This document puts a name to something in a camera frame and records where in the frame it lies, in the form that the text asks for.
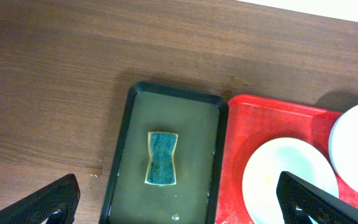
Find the light green plate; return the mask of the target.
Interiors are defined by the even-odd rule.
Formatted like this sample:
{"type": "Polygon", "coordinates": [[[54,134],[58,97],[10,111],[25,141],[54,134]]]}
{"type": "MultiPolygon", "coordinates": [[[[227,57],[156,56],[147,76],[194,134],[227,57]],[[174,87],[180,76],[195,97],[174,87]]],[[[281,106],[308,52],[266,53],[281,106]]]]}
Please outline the light green plate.
{"type": "Polygon", "coordinates": [[[242,178],[244,204],[254,223],[283,223],[276,188],[288,171],[338,197],[337,180],[328,160],[314,146],[295,138],[276,138],[250,157],[242,178]]]}

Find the yellow green sponge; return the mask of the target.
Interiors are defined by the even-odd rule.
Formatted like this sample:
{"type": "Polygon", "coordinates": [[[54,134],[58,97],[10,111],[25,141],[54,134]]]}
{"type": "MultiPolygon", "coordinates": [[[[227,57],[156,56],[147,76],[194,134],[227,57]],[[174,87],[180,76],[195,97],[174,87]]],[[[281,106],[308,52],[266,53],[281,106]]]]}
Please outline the yellow green sponge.
{"type": "Polygon", "coordinates": [[[167,186],[177,184],[175,151],[178,134],[163,131],[150,131],[147,135],[149,160],[145,174],[145,184],[167,186]]]}

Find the dark green tray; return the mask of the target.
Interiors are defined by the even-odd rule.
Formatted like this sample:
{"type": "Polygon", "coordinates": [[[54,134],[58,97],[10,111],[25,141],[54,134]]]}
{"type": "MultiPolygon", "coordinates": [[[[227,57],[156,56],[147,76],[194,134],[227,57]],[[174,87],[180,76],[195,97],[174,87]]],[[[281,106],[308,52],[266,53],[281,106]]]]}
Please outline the dark green tray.
{"type": "Polygon", "coordinates": [[[214,223],[228,117],[217,95],[138,82],[127,93],[101,223],[214,223]],[[148,134],[175,133],[176,182],[145,181],[148,134]]]}

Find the red plastic tray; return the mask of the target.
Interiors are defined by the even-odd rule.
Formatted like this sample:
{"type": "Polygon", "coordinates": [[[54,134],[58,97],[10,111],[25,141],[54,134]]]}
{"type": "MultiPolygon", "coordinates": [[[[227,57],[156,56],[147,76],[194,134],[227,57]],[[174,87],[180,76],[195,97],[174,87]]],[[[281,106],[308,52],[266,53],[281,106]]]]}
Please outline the red plastic tray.
{"type": "Polygon", "coordinates": [[[250,216],[242,189],[262,190],[254,180],[244,180],[246,165],[263,144],[277,138],[298,139],[308,143],[306,152],[316,156],[305,171],[318,171],[329,181],[327,189],[343,202],[358,209],[358,193],[334,173],[329,160],[329,134],[341,113],[252,95],[237,95],[229,100],[229,116],[219,184],[216,223],[257,223],[250,216]]]}

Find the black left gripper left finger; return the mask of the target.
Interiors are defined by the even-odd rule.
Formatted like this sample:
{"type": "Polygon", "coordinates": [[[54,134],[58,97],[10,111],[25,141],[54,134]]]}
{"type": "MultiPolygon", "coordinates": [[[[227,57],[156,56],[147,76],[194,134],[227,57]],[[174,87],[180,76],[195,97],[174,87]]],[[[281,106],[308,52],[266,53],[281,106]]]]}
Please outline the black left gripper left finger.
{"type": "Polygon", "coordinates": [[[74,174],[67,174],[0,210],[0,223],[72,224],[80,200],[74,174]]]}

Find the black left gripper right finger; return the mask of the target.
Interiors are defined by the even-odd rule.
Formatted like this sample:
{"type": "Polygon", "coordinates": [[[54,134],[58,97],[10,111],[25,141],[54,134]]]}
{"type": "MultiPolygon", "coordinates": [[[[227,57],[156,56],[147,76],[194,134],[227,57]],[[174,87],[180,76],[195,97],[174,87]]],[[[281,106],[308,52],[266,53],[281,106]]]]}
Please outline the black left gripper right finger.
{"type": "Polygon", "coordinates": [[[357,208],[290,172],[281,172],[276,194],[285,223],[358,224],[357,208]]]}

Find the light blue plate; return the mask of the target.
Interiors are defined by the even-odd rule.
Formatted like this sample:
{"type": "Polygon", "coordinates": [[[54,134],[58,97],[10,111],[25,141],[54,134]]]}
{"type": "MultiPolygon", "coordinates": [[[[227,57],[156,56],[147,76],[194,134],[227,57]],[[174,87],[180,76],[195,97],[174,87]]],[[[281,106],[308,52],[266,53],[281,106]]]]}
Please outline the light blue plate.
{"type": "Polygon", "coordinates": [[[337,175],[358,192],[358,105],[335,122],[329,135],[329,158],[337,175]]]}

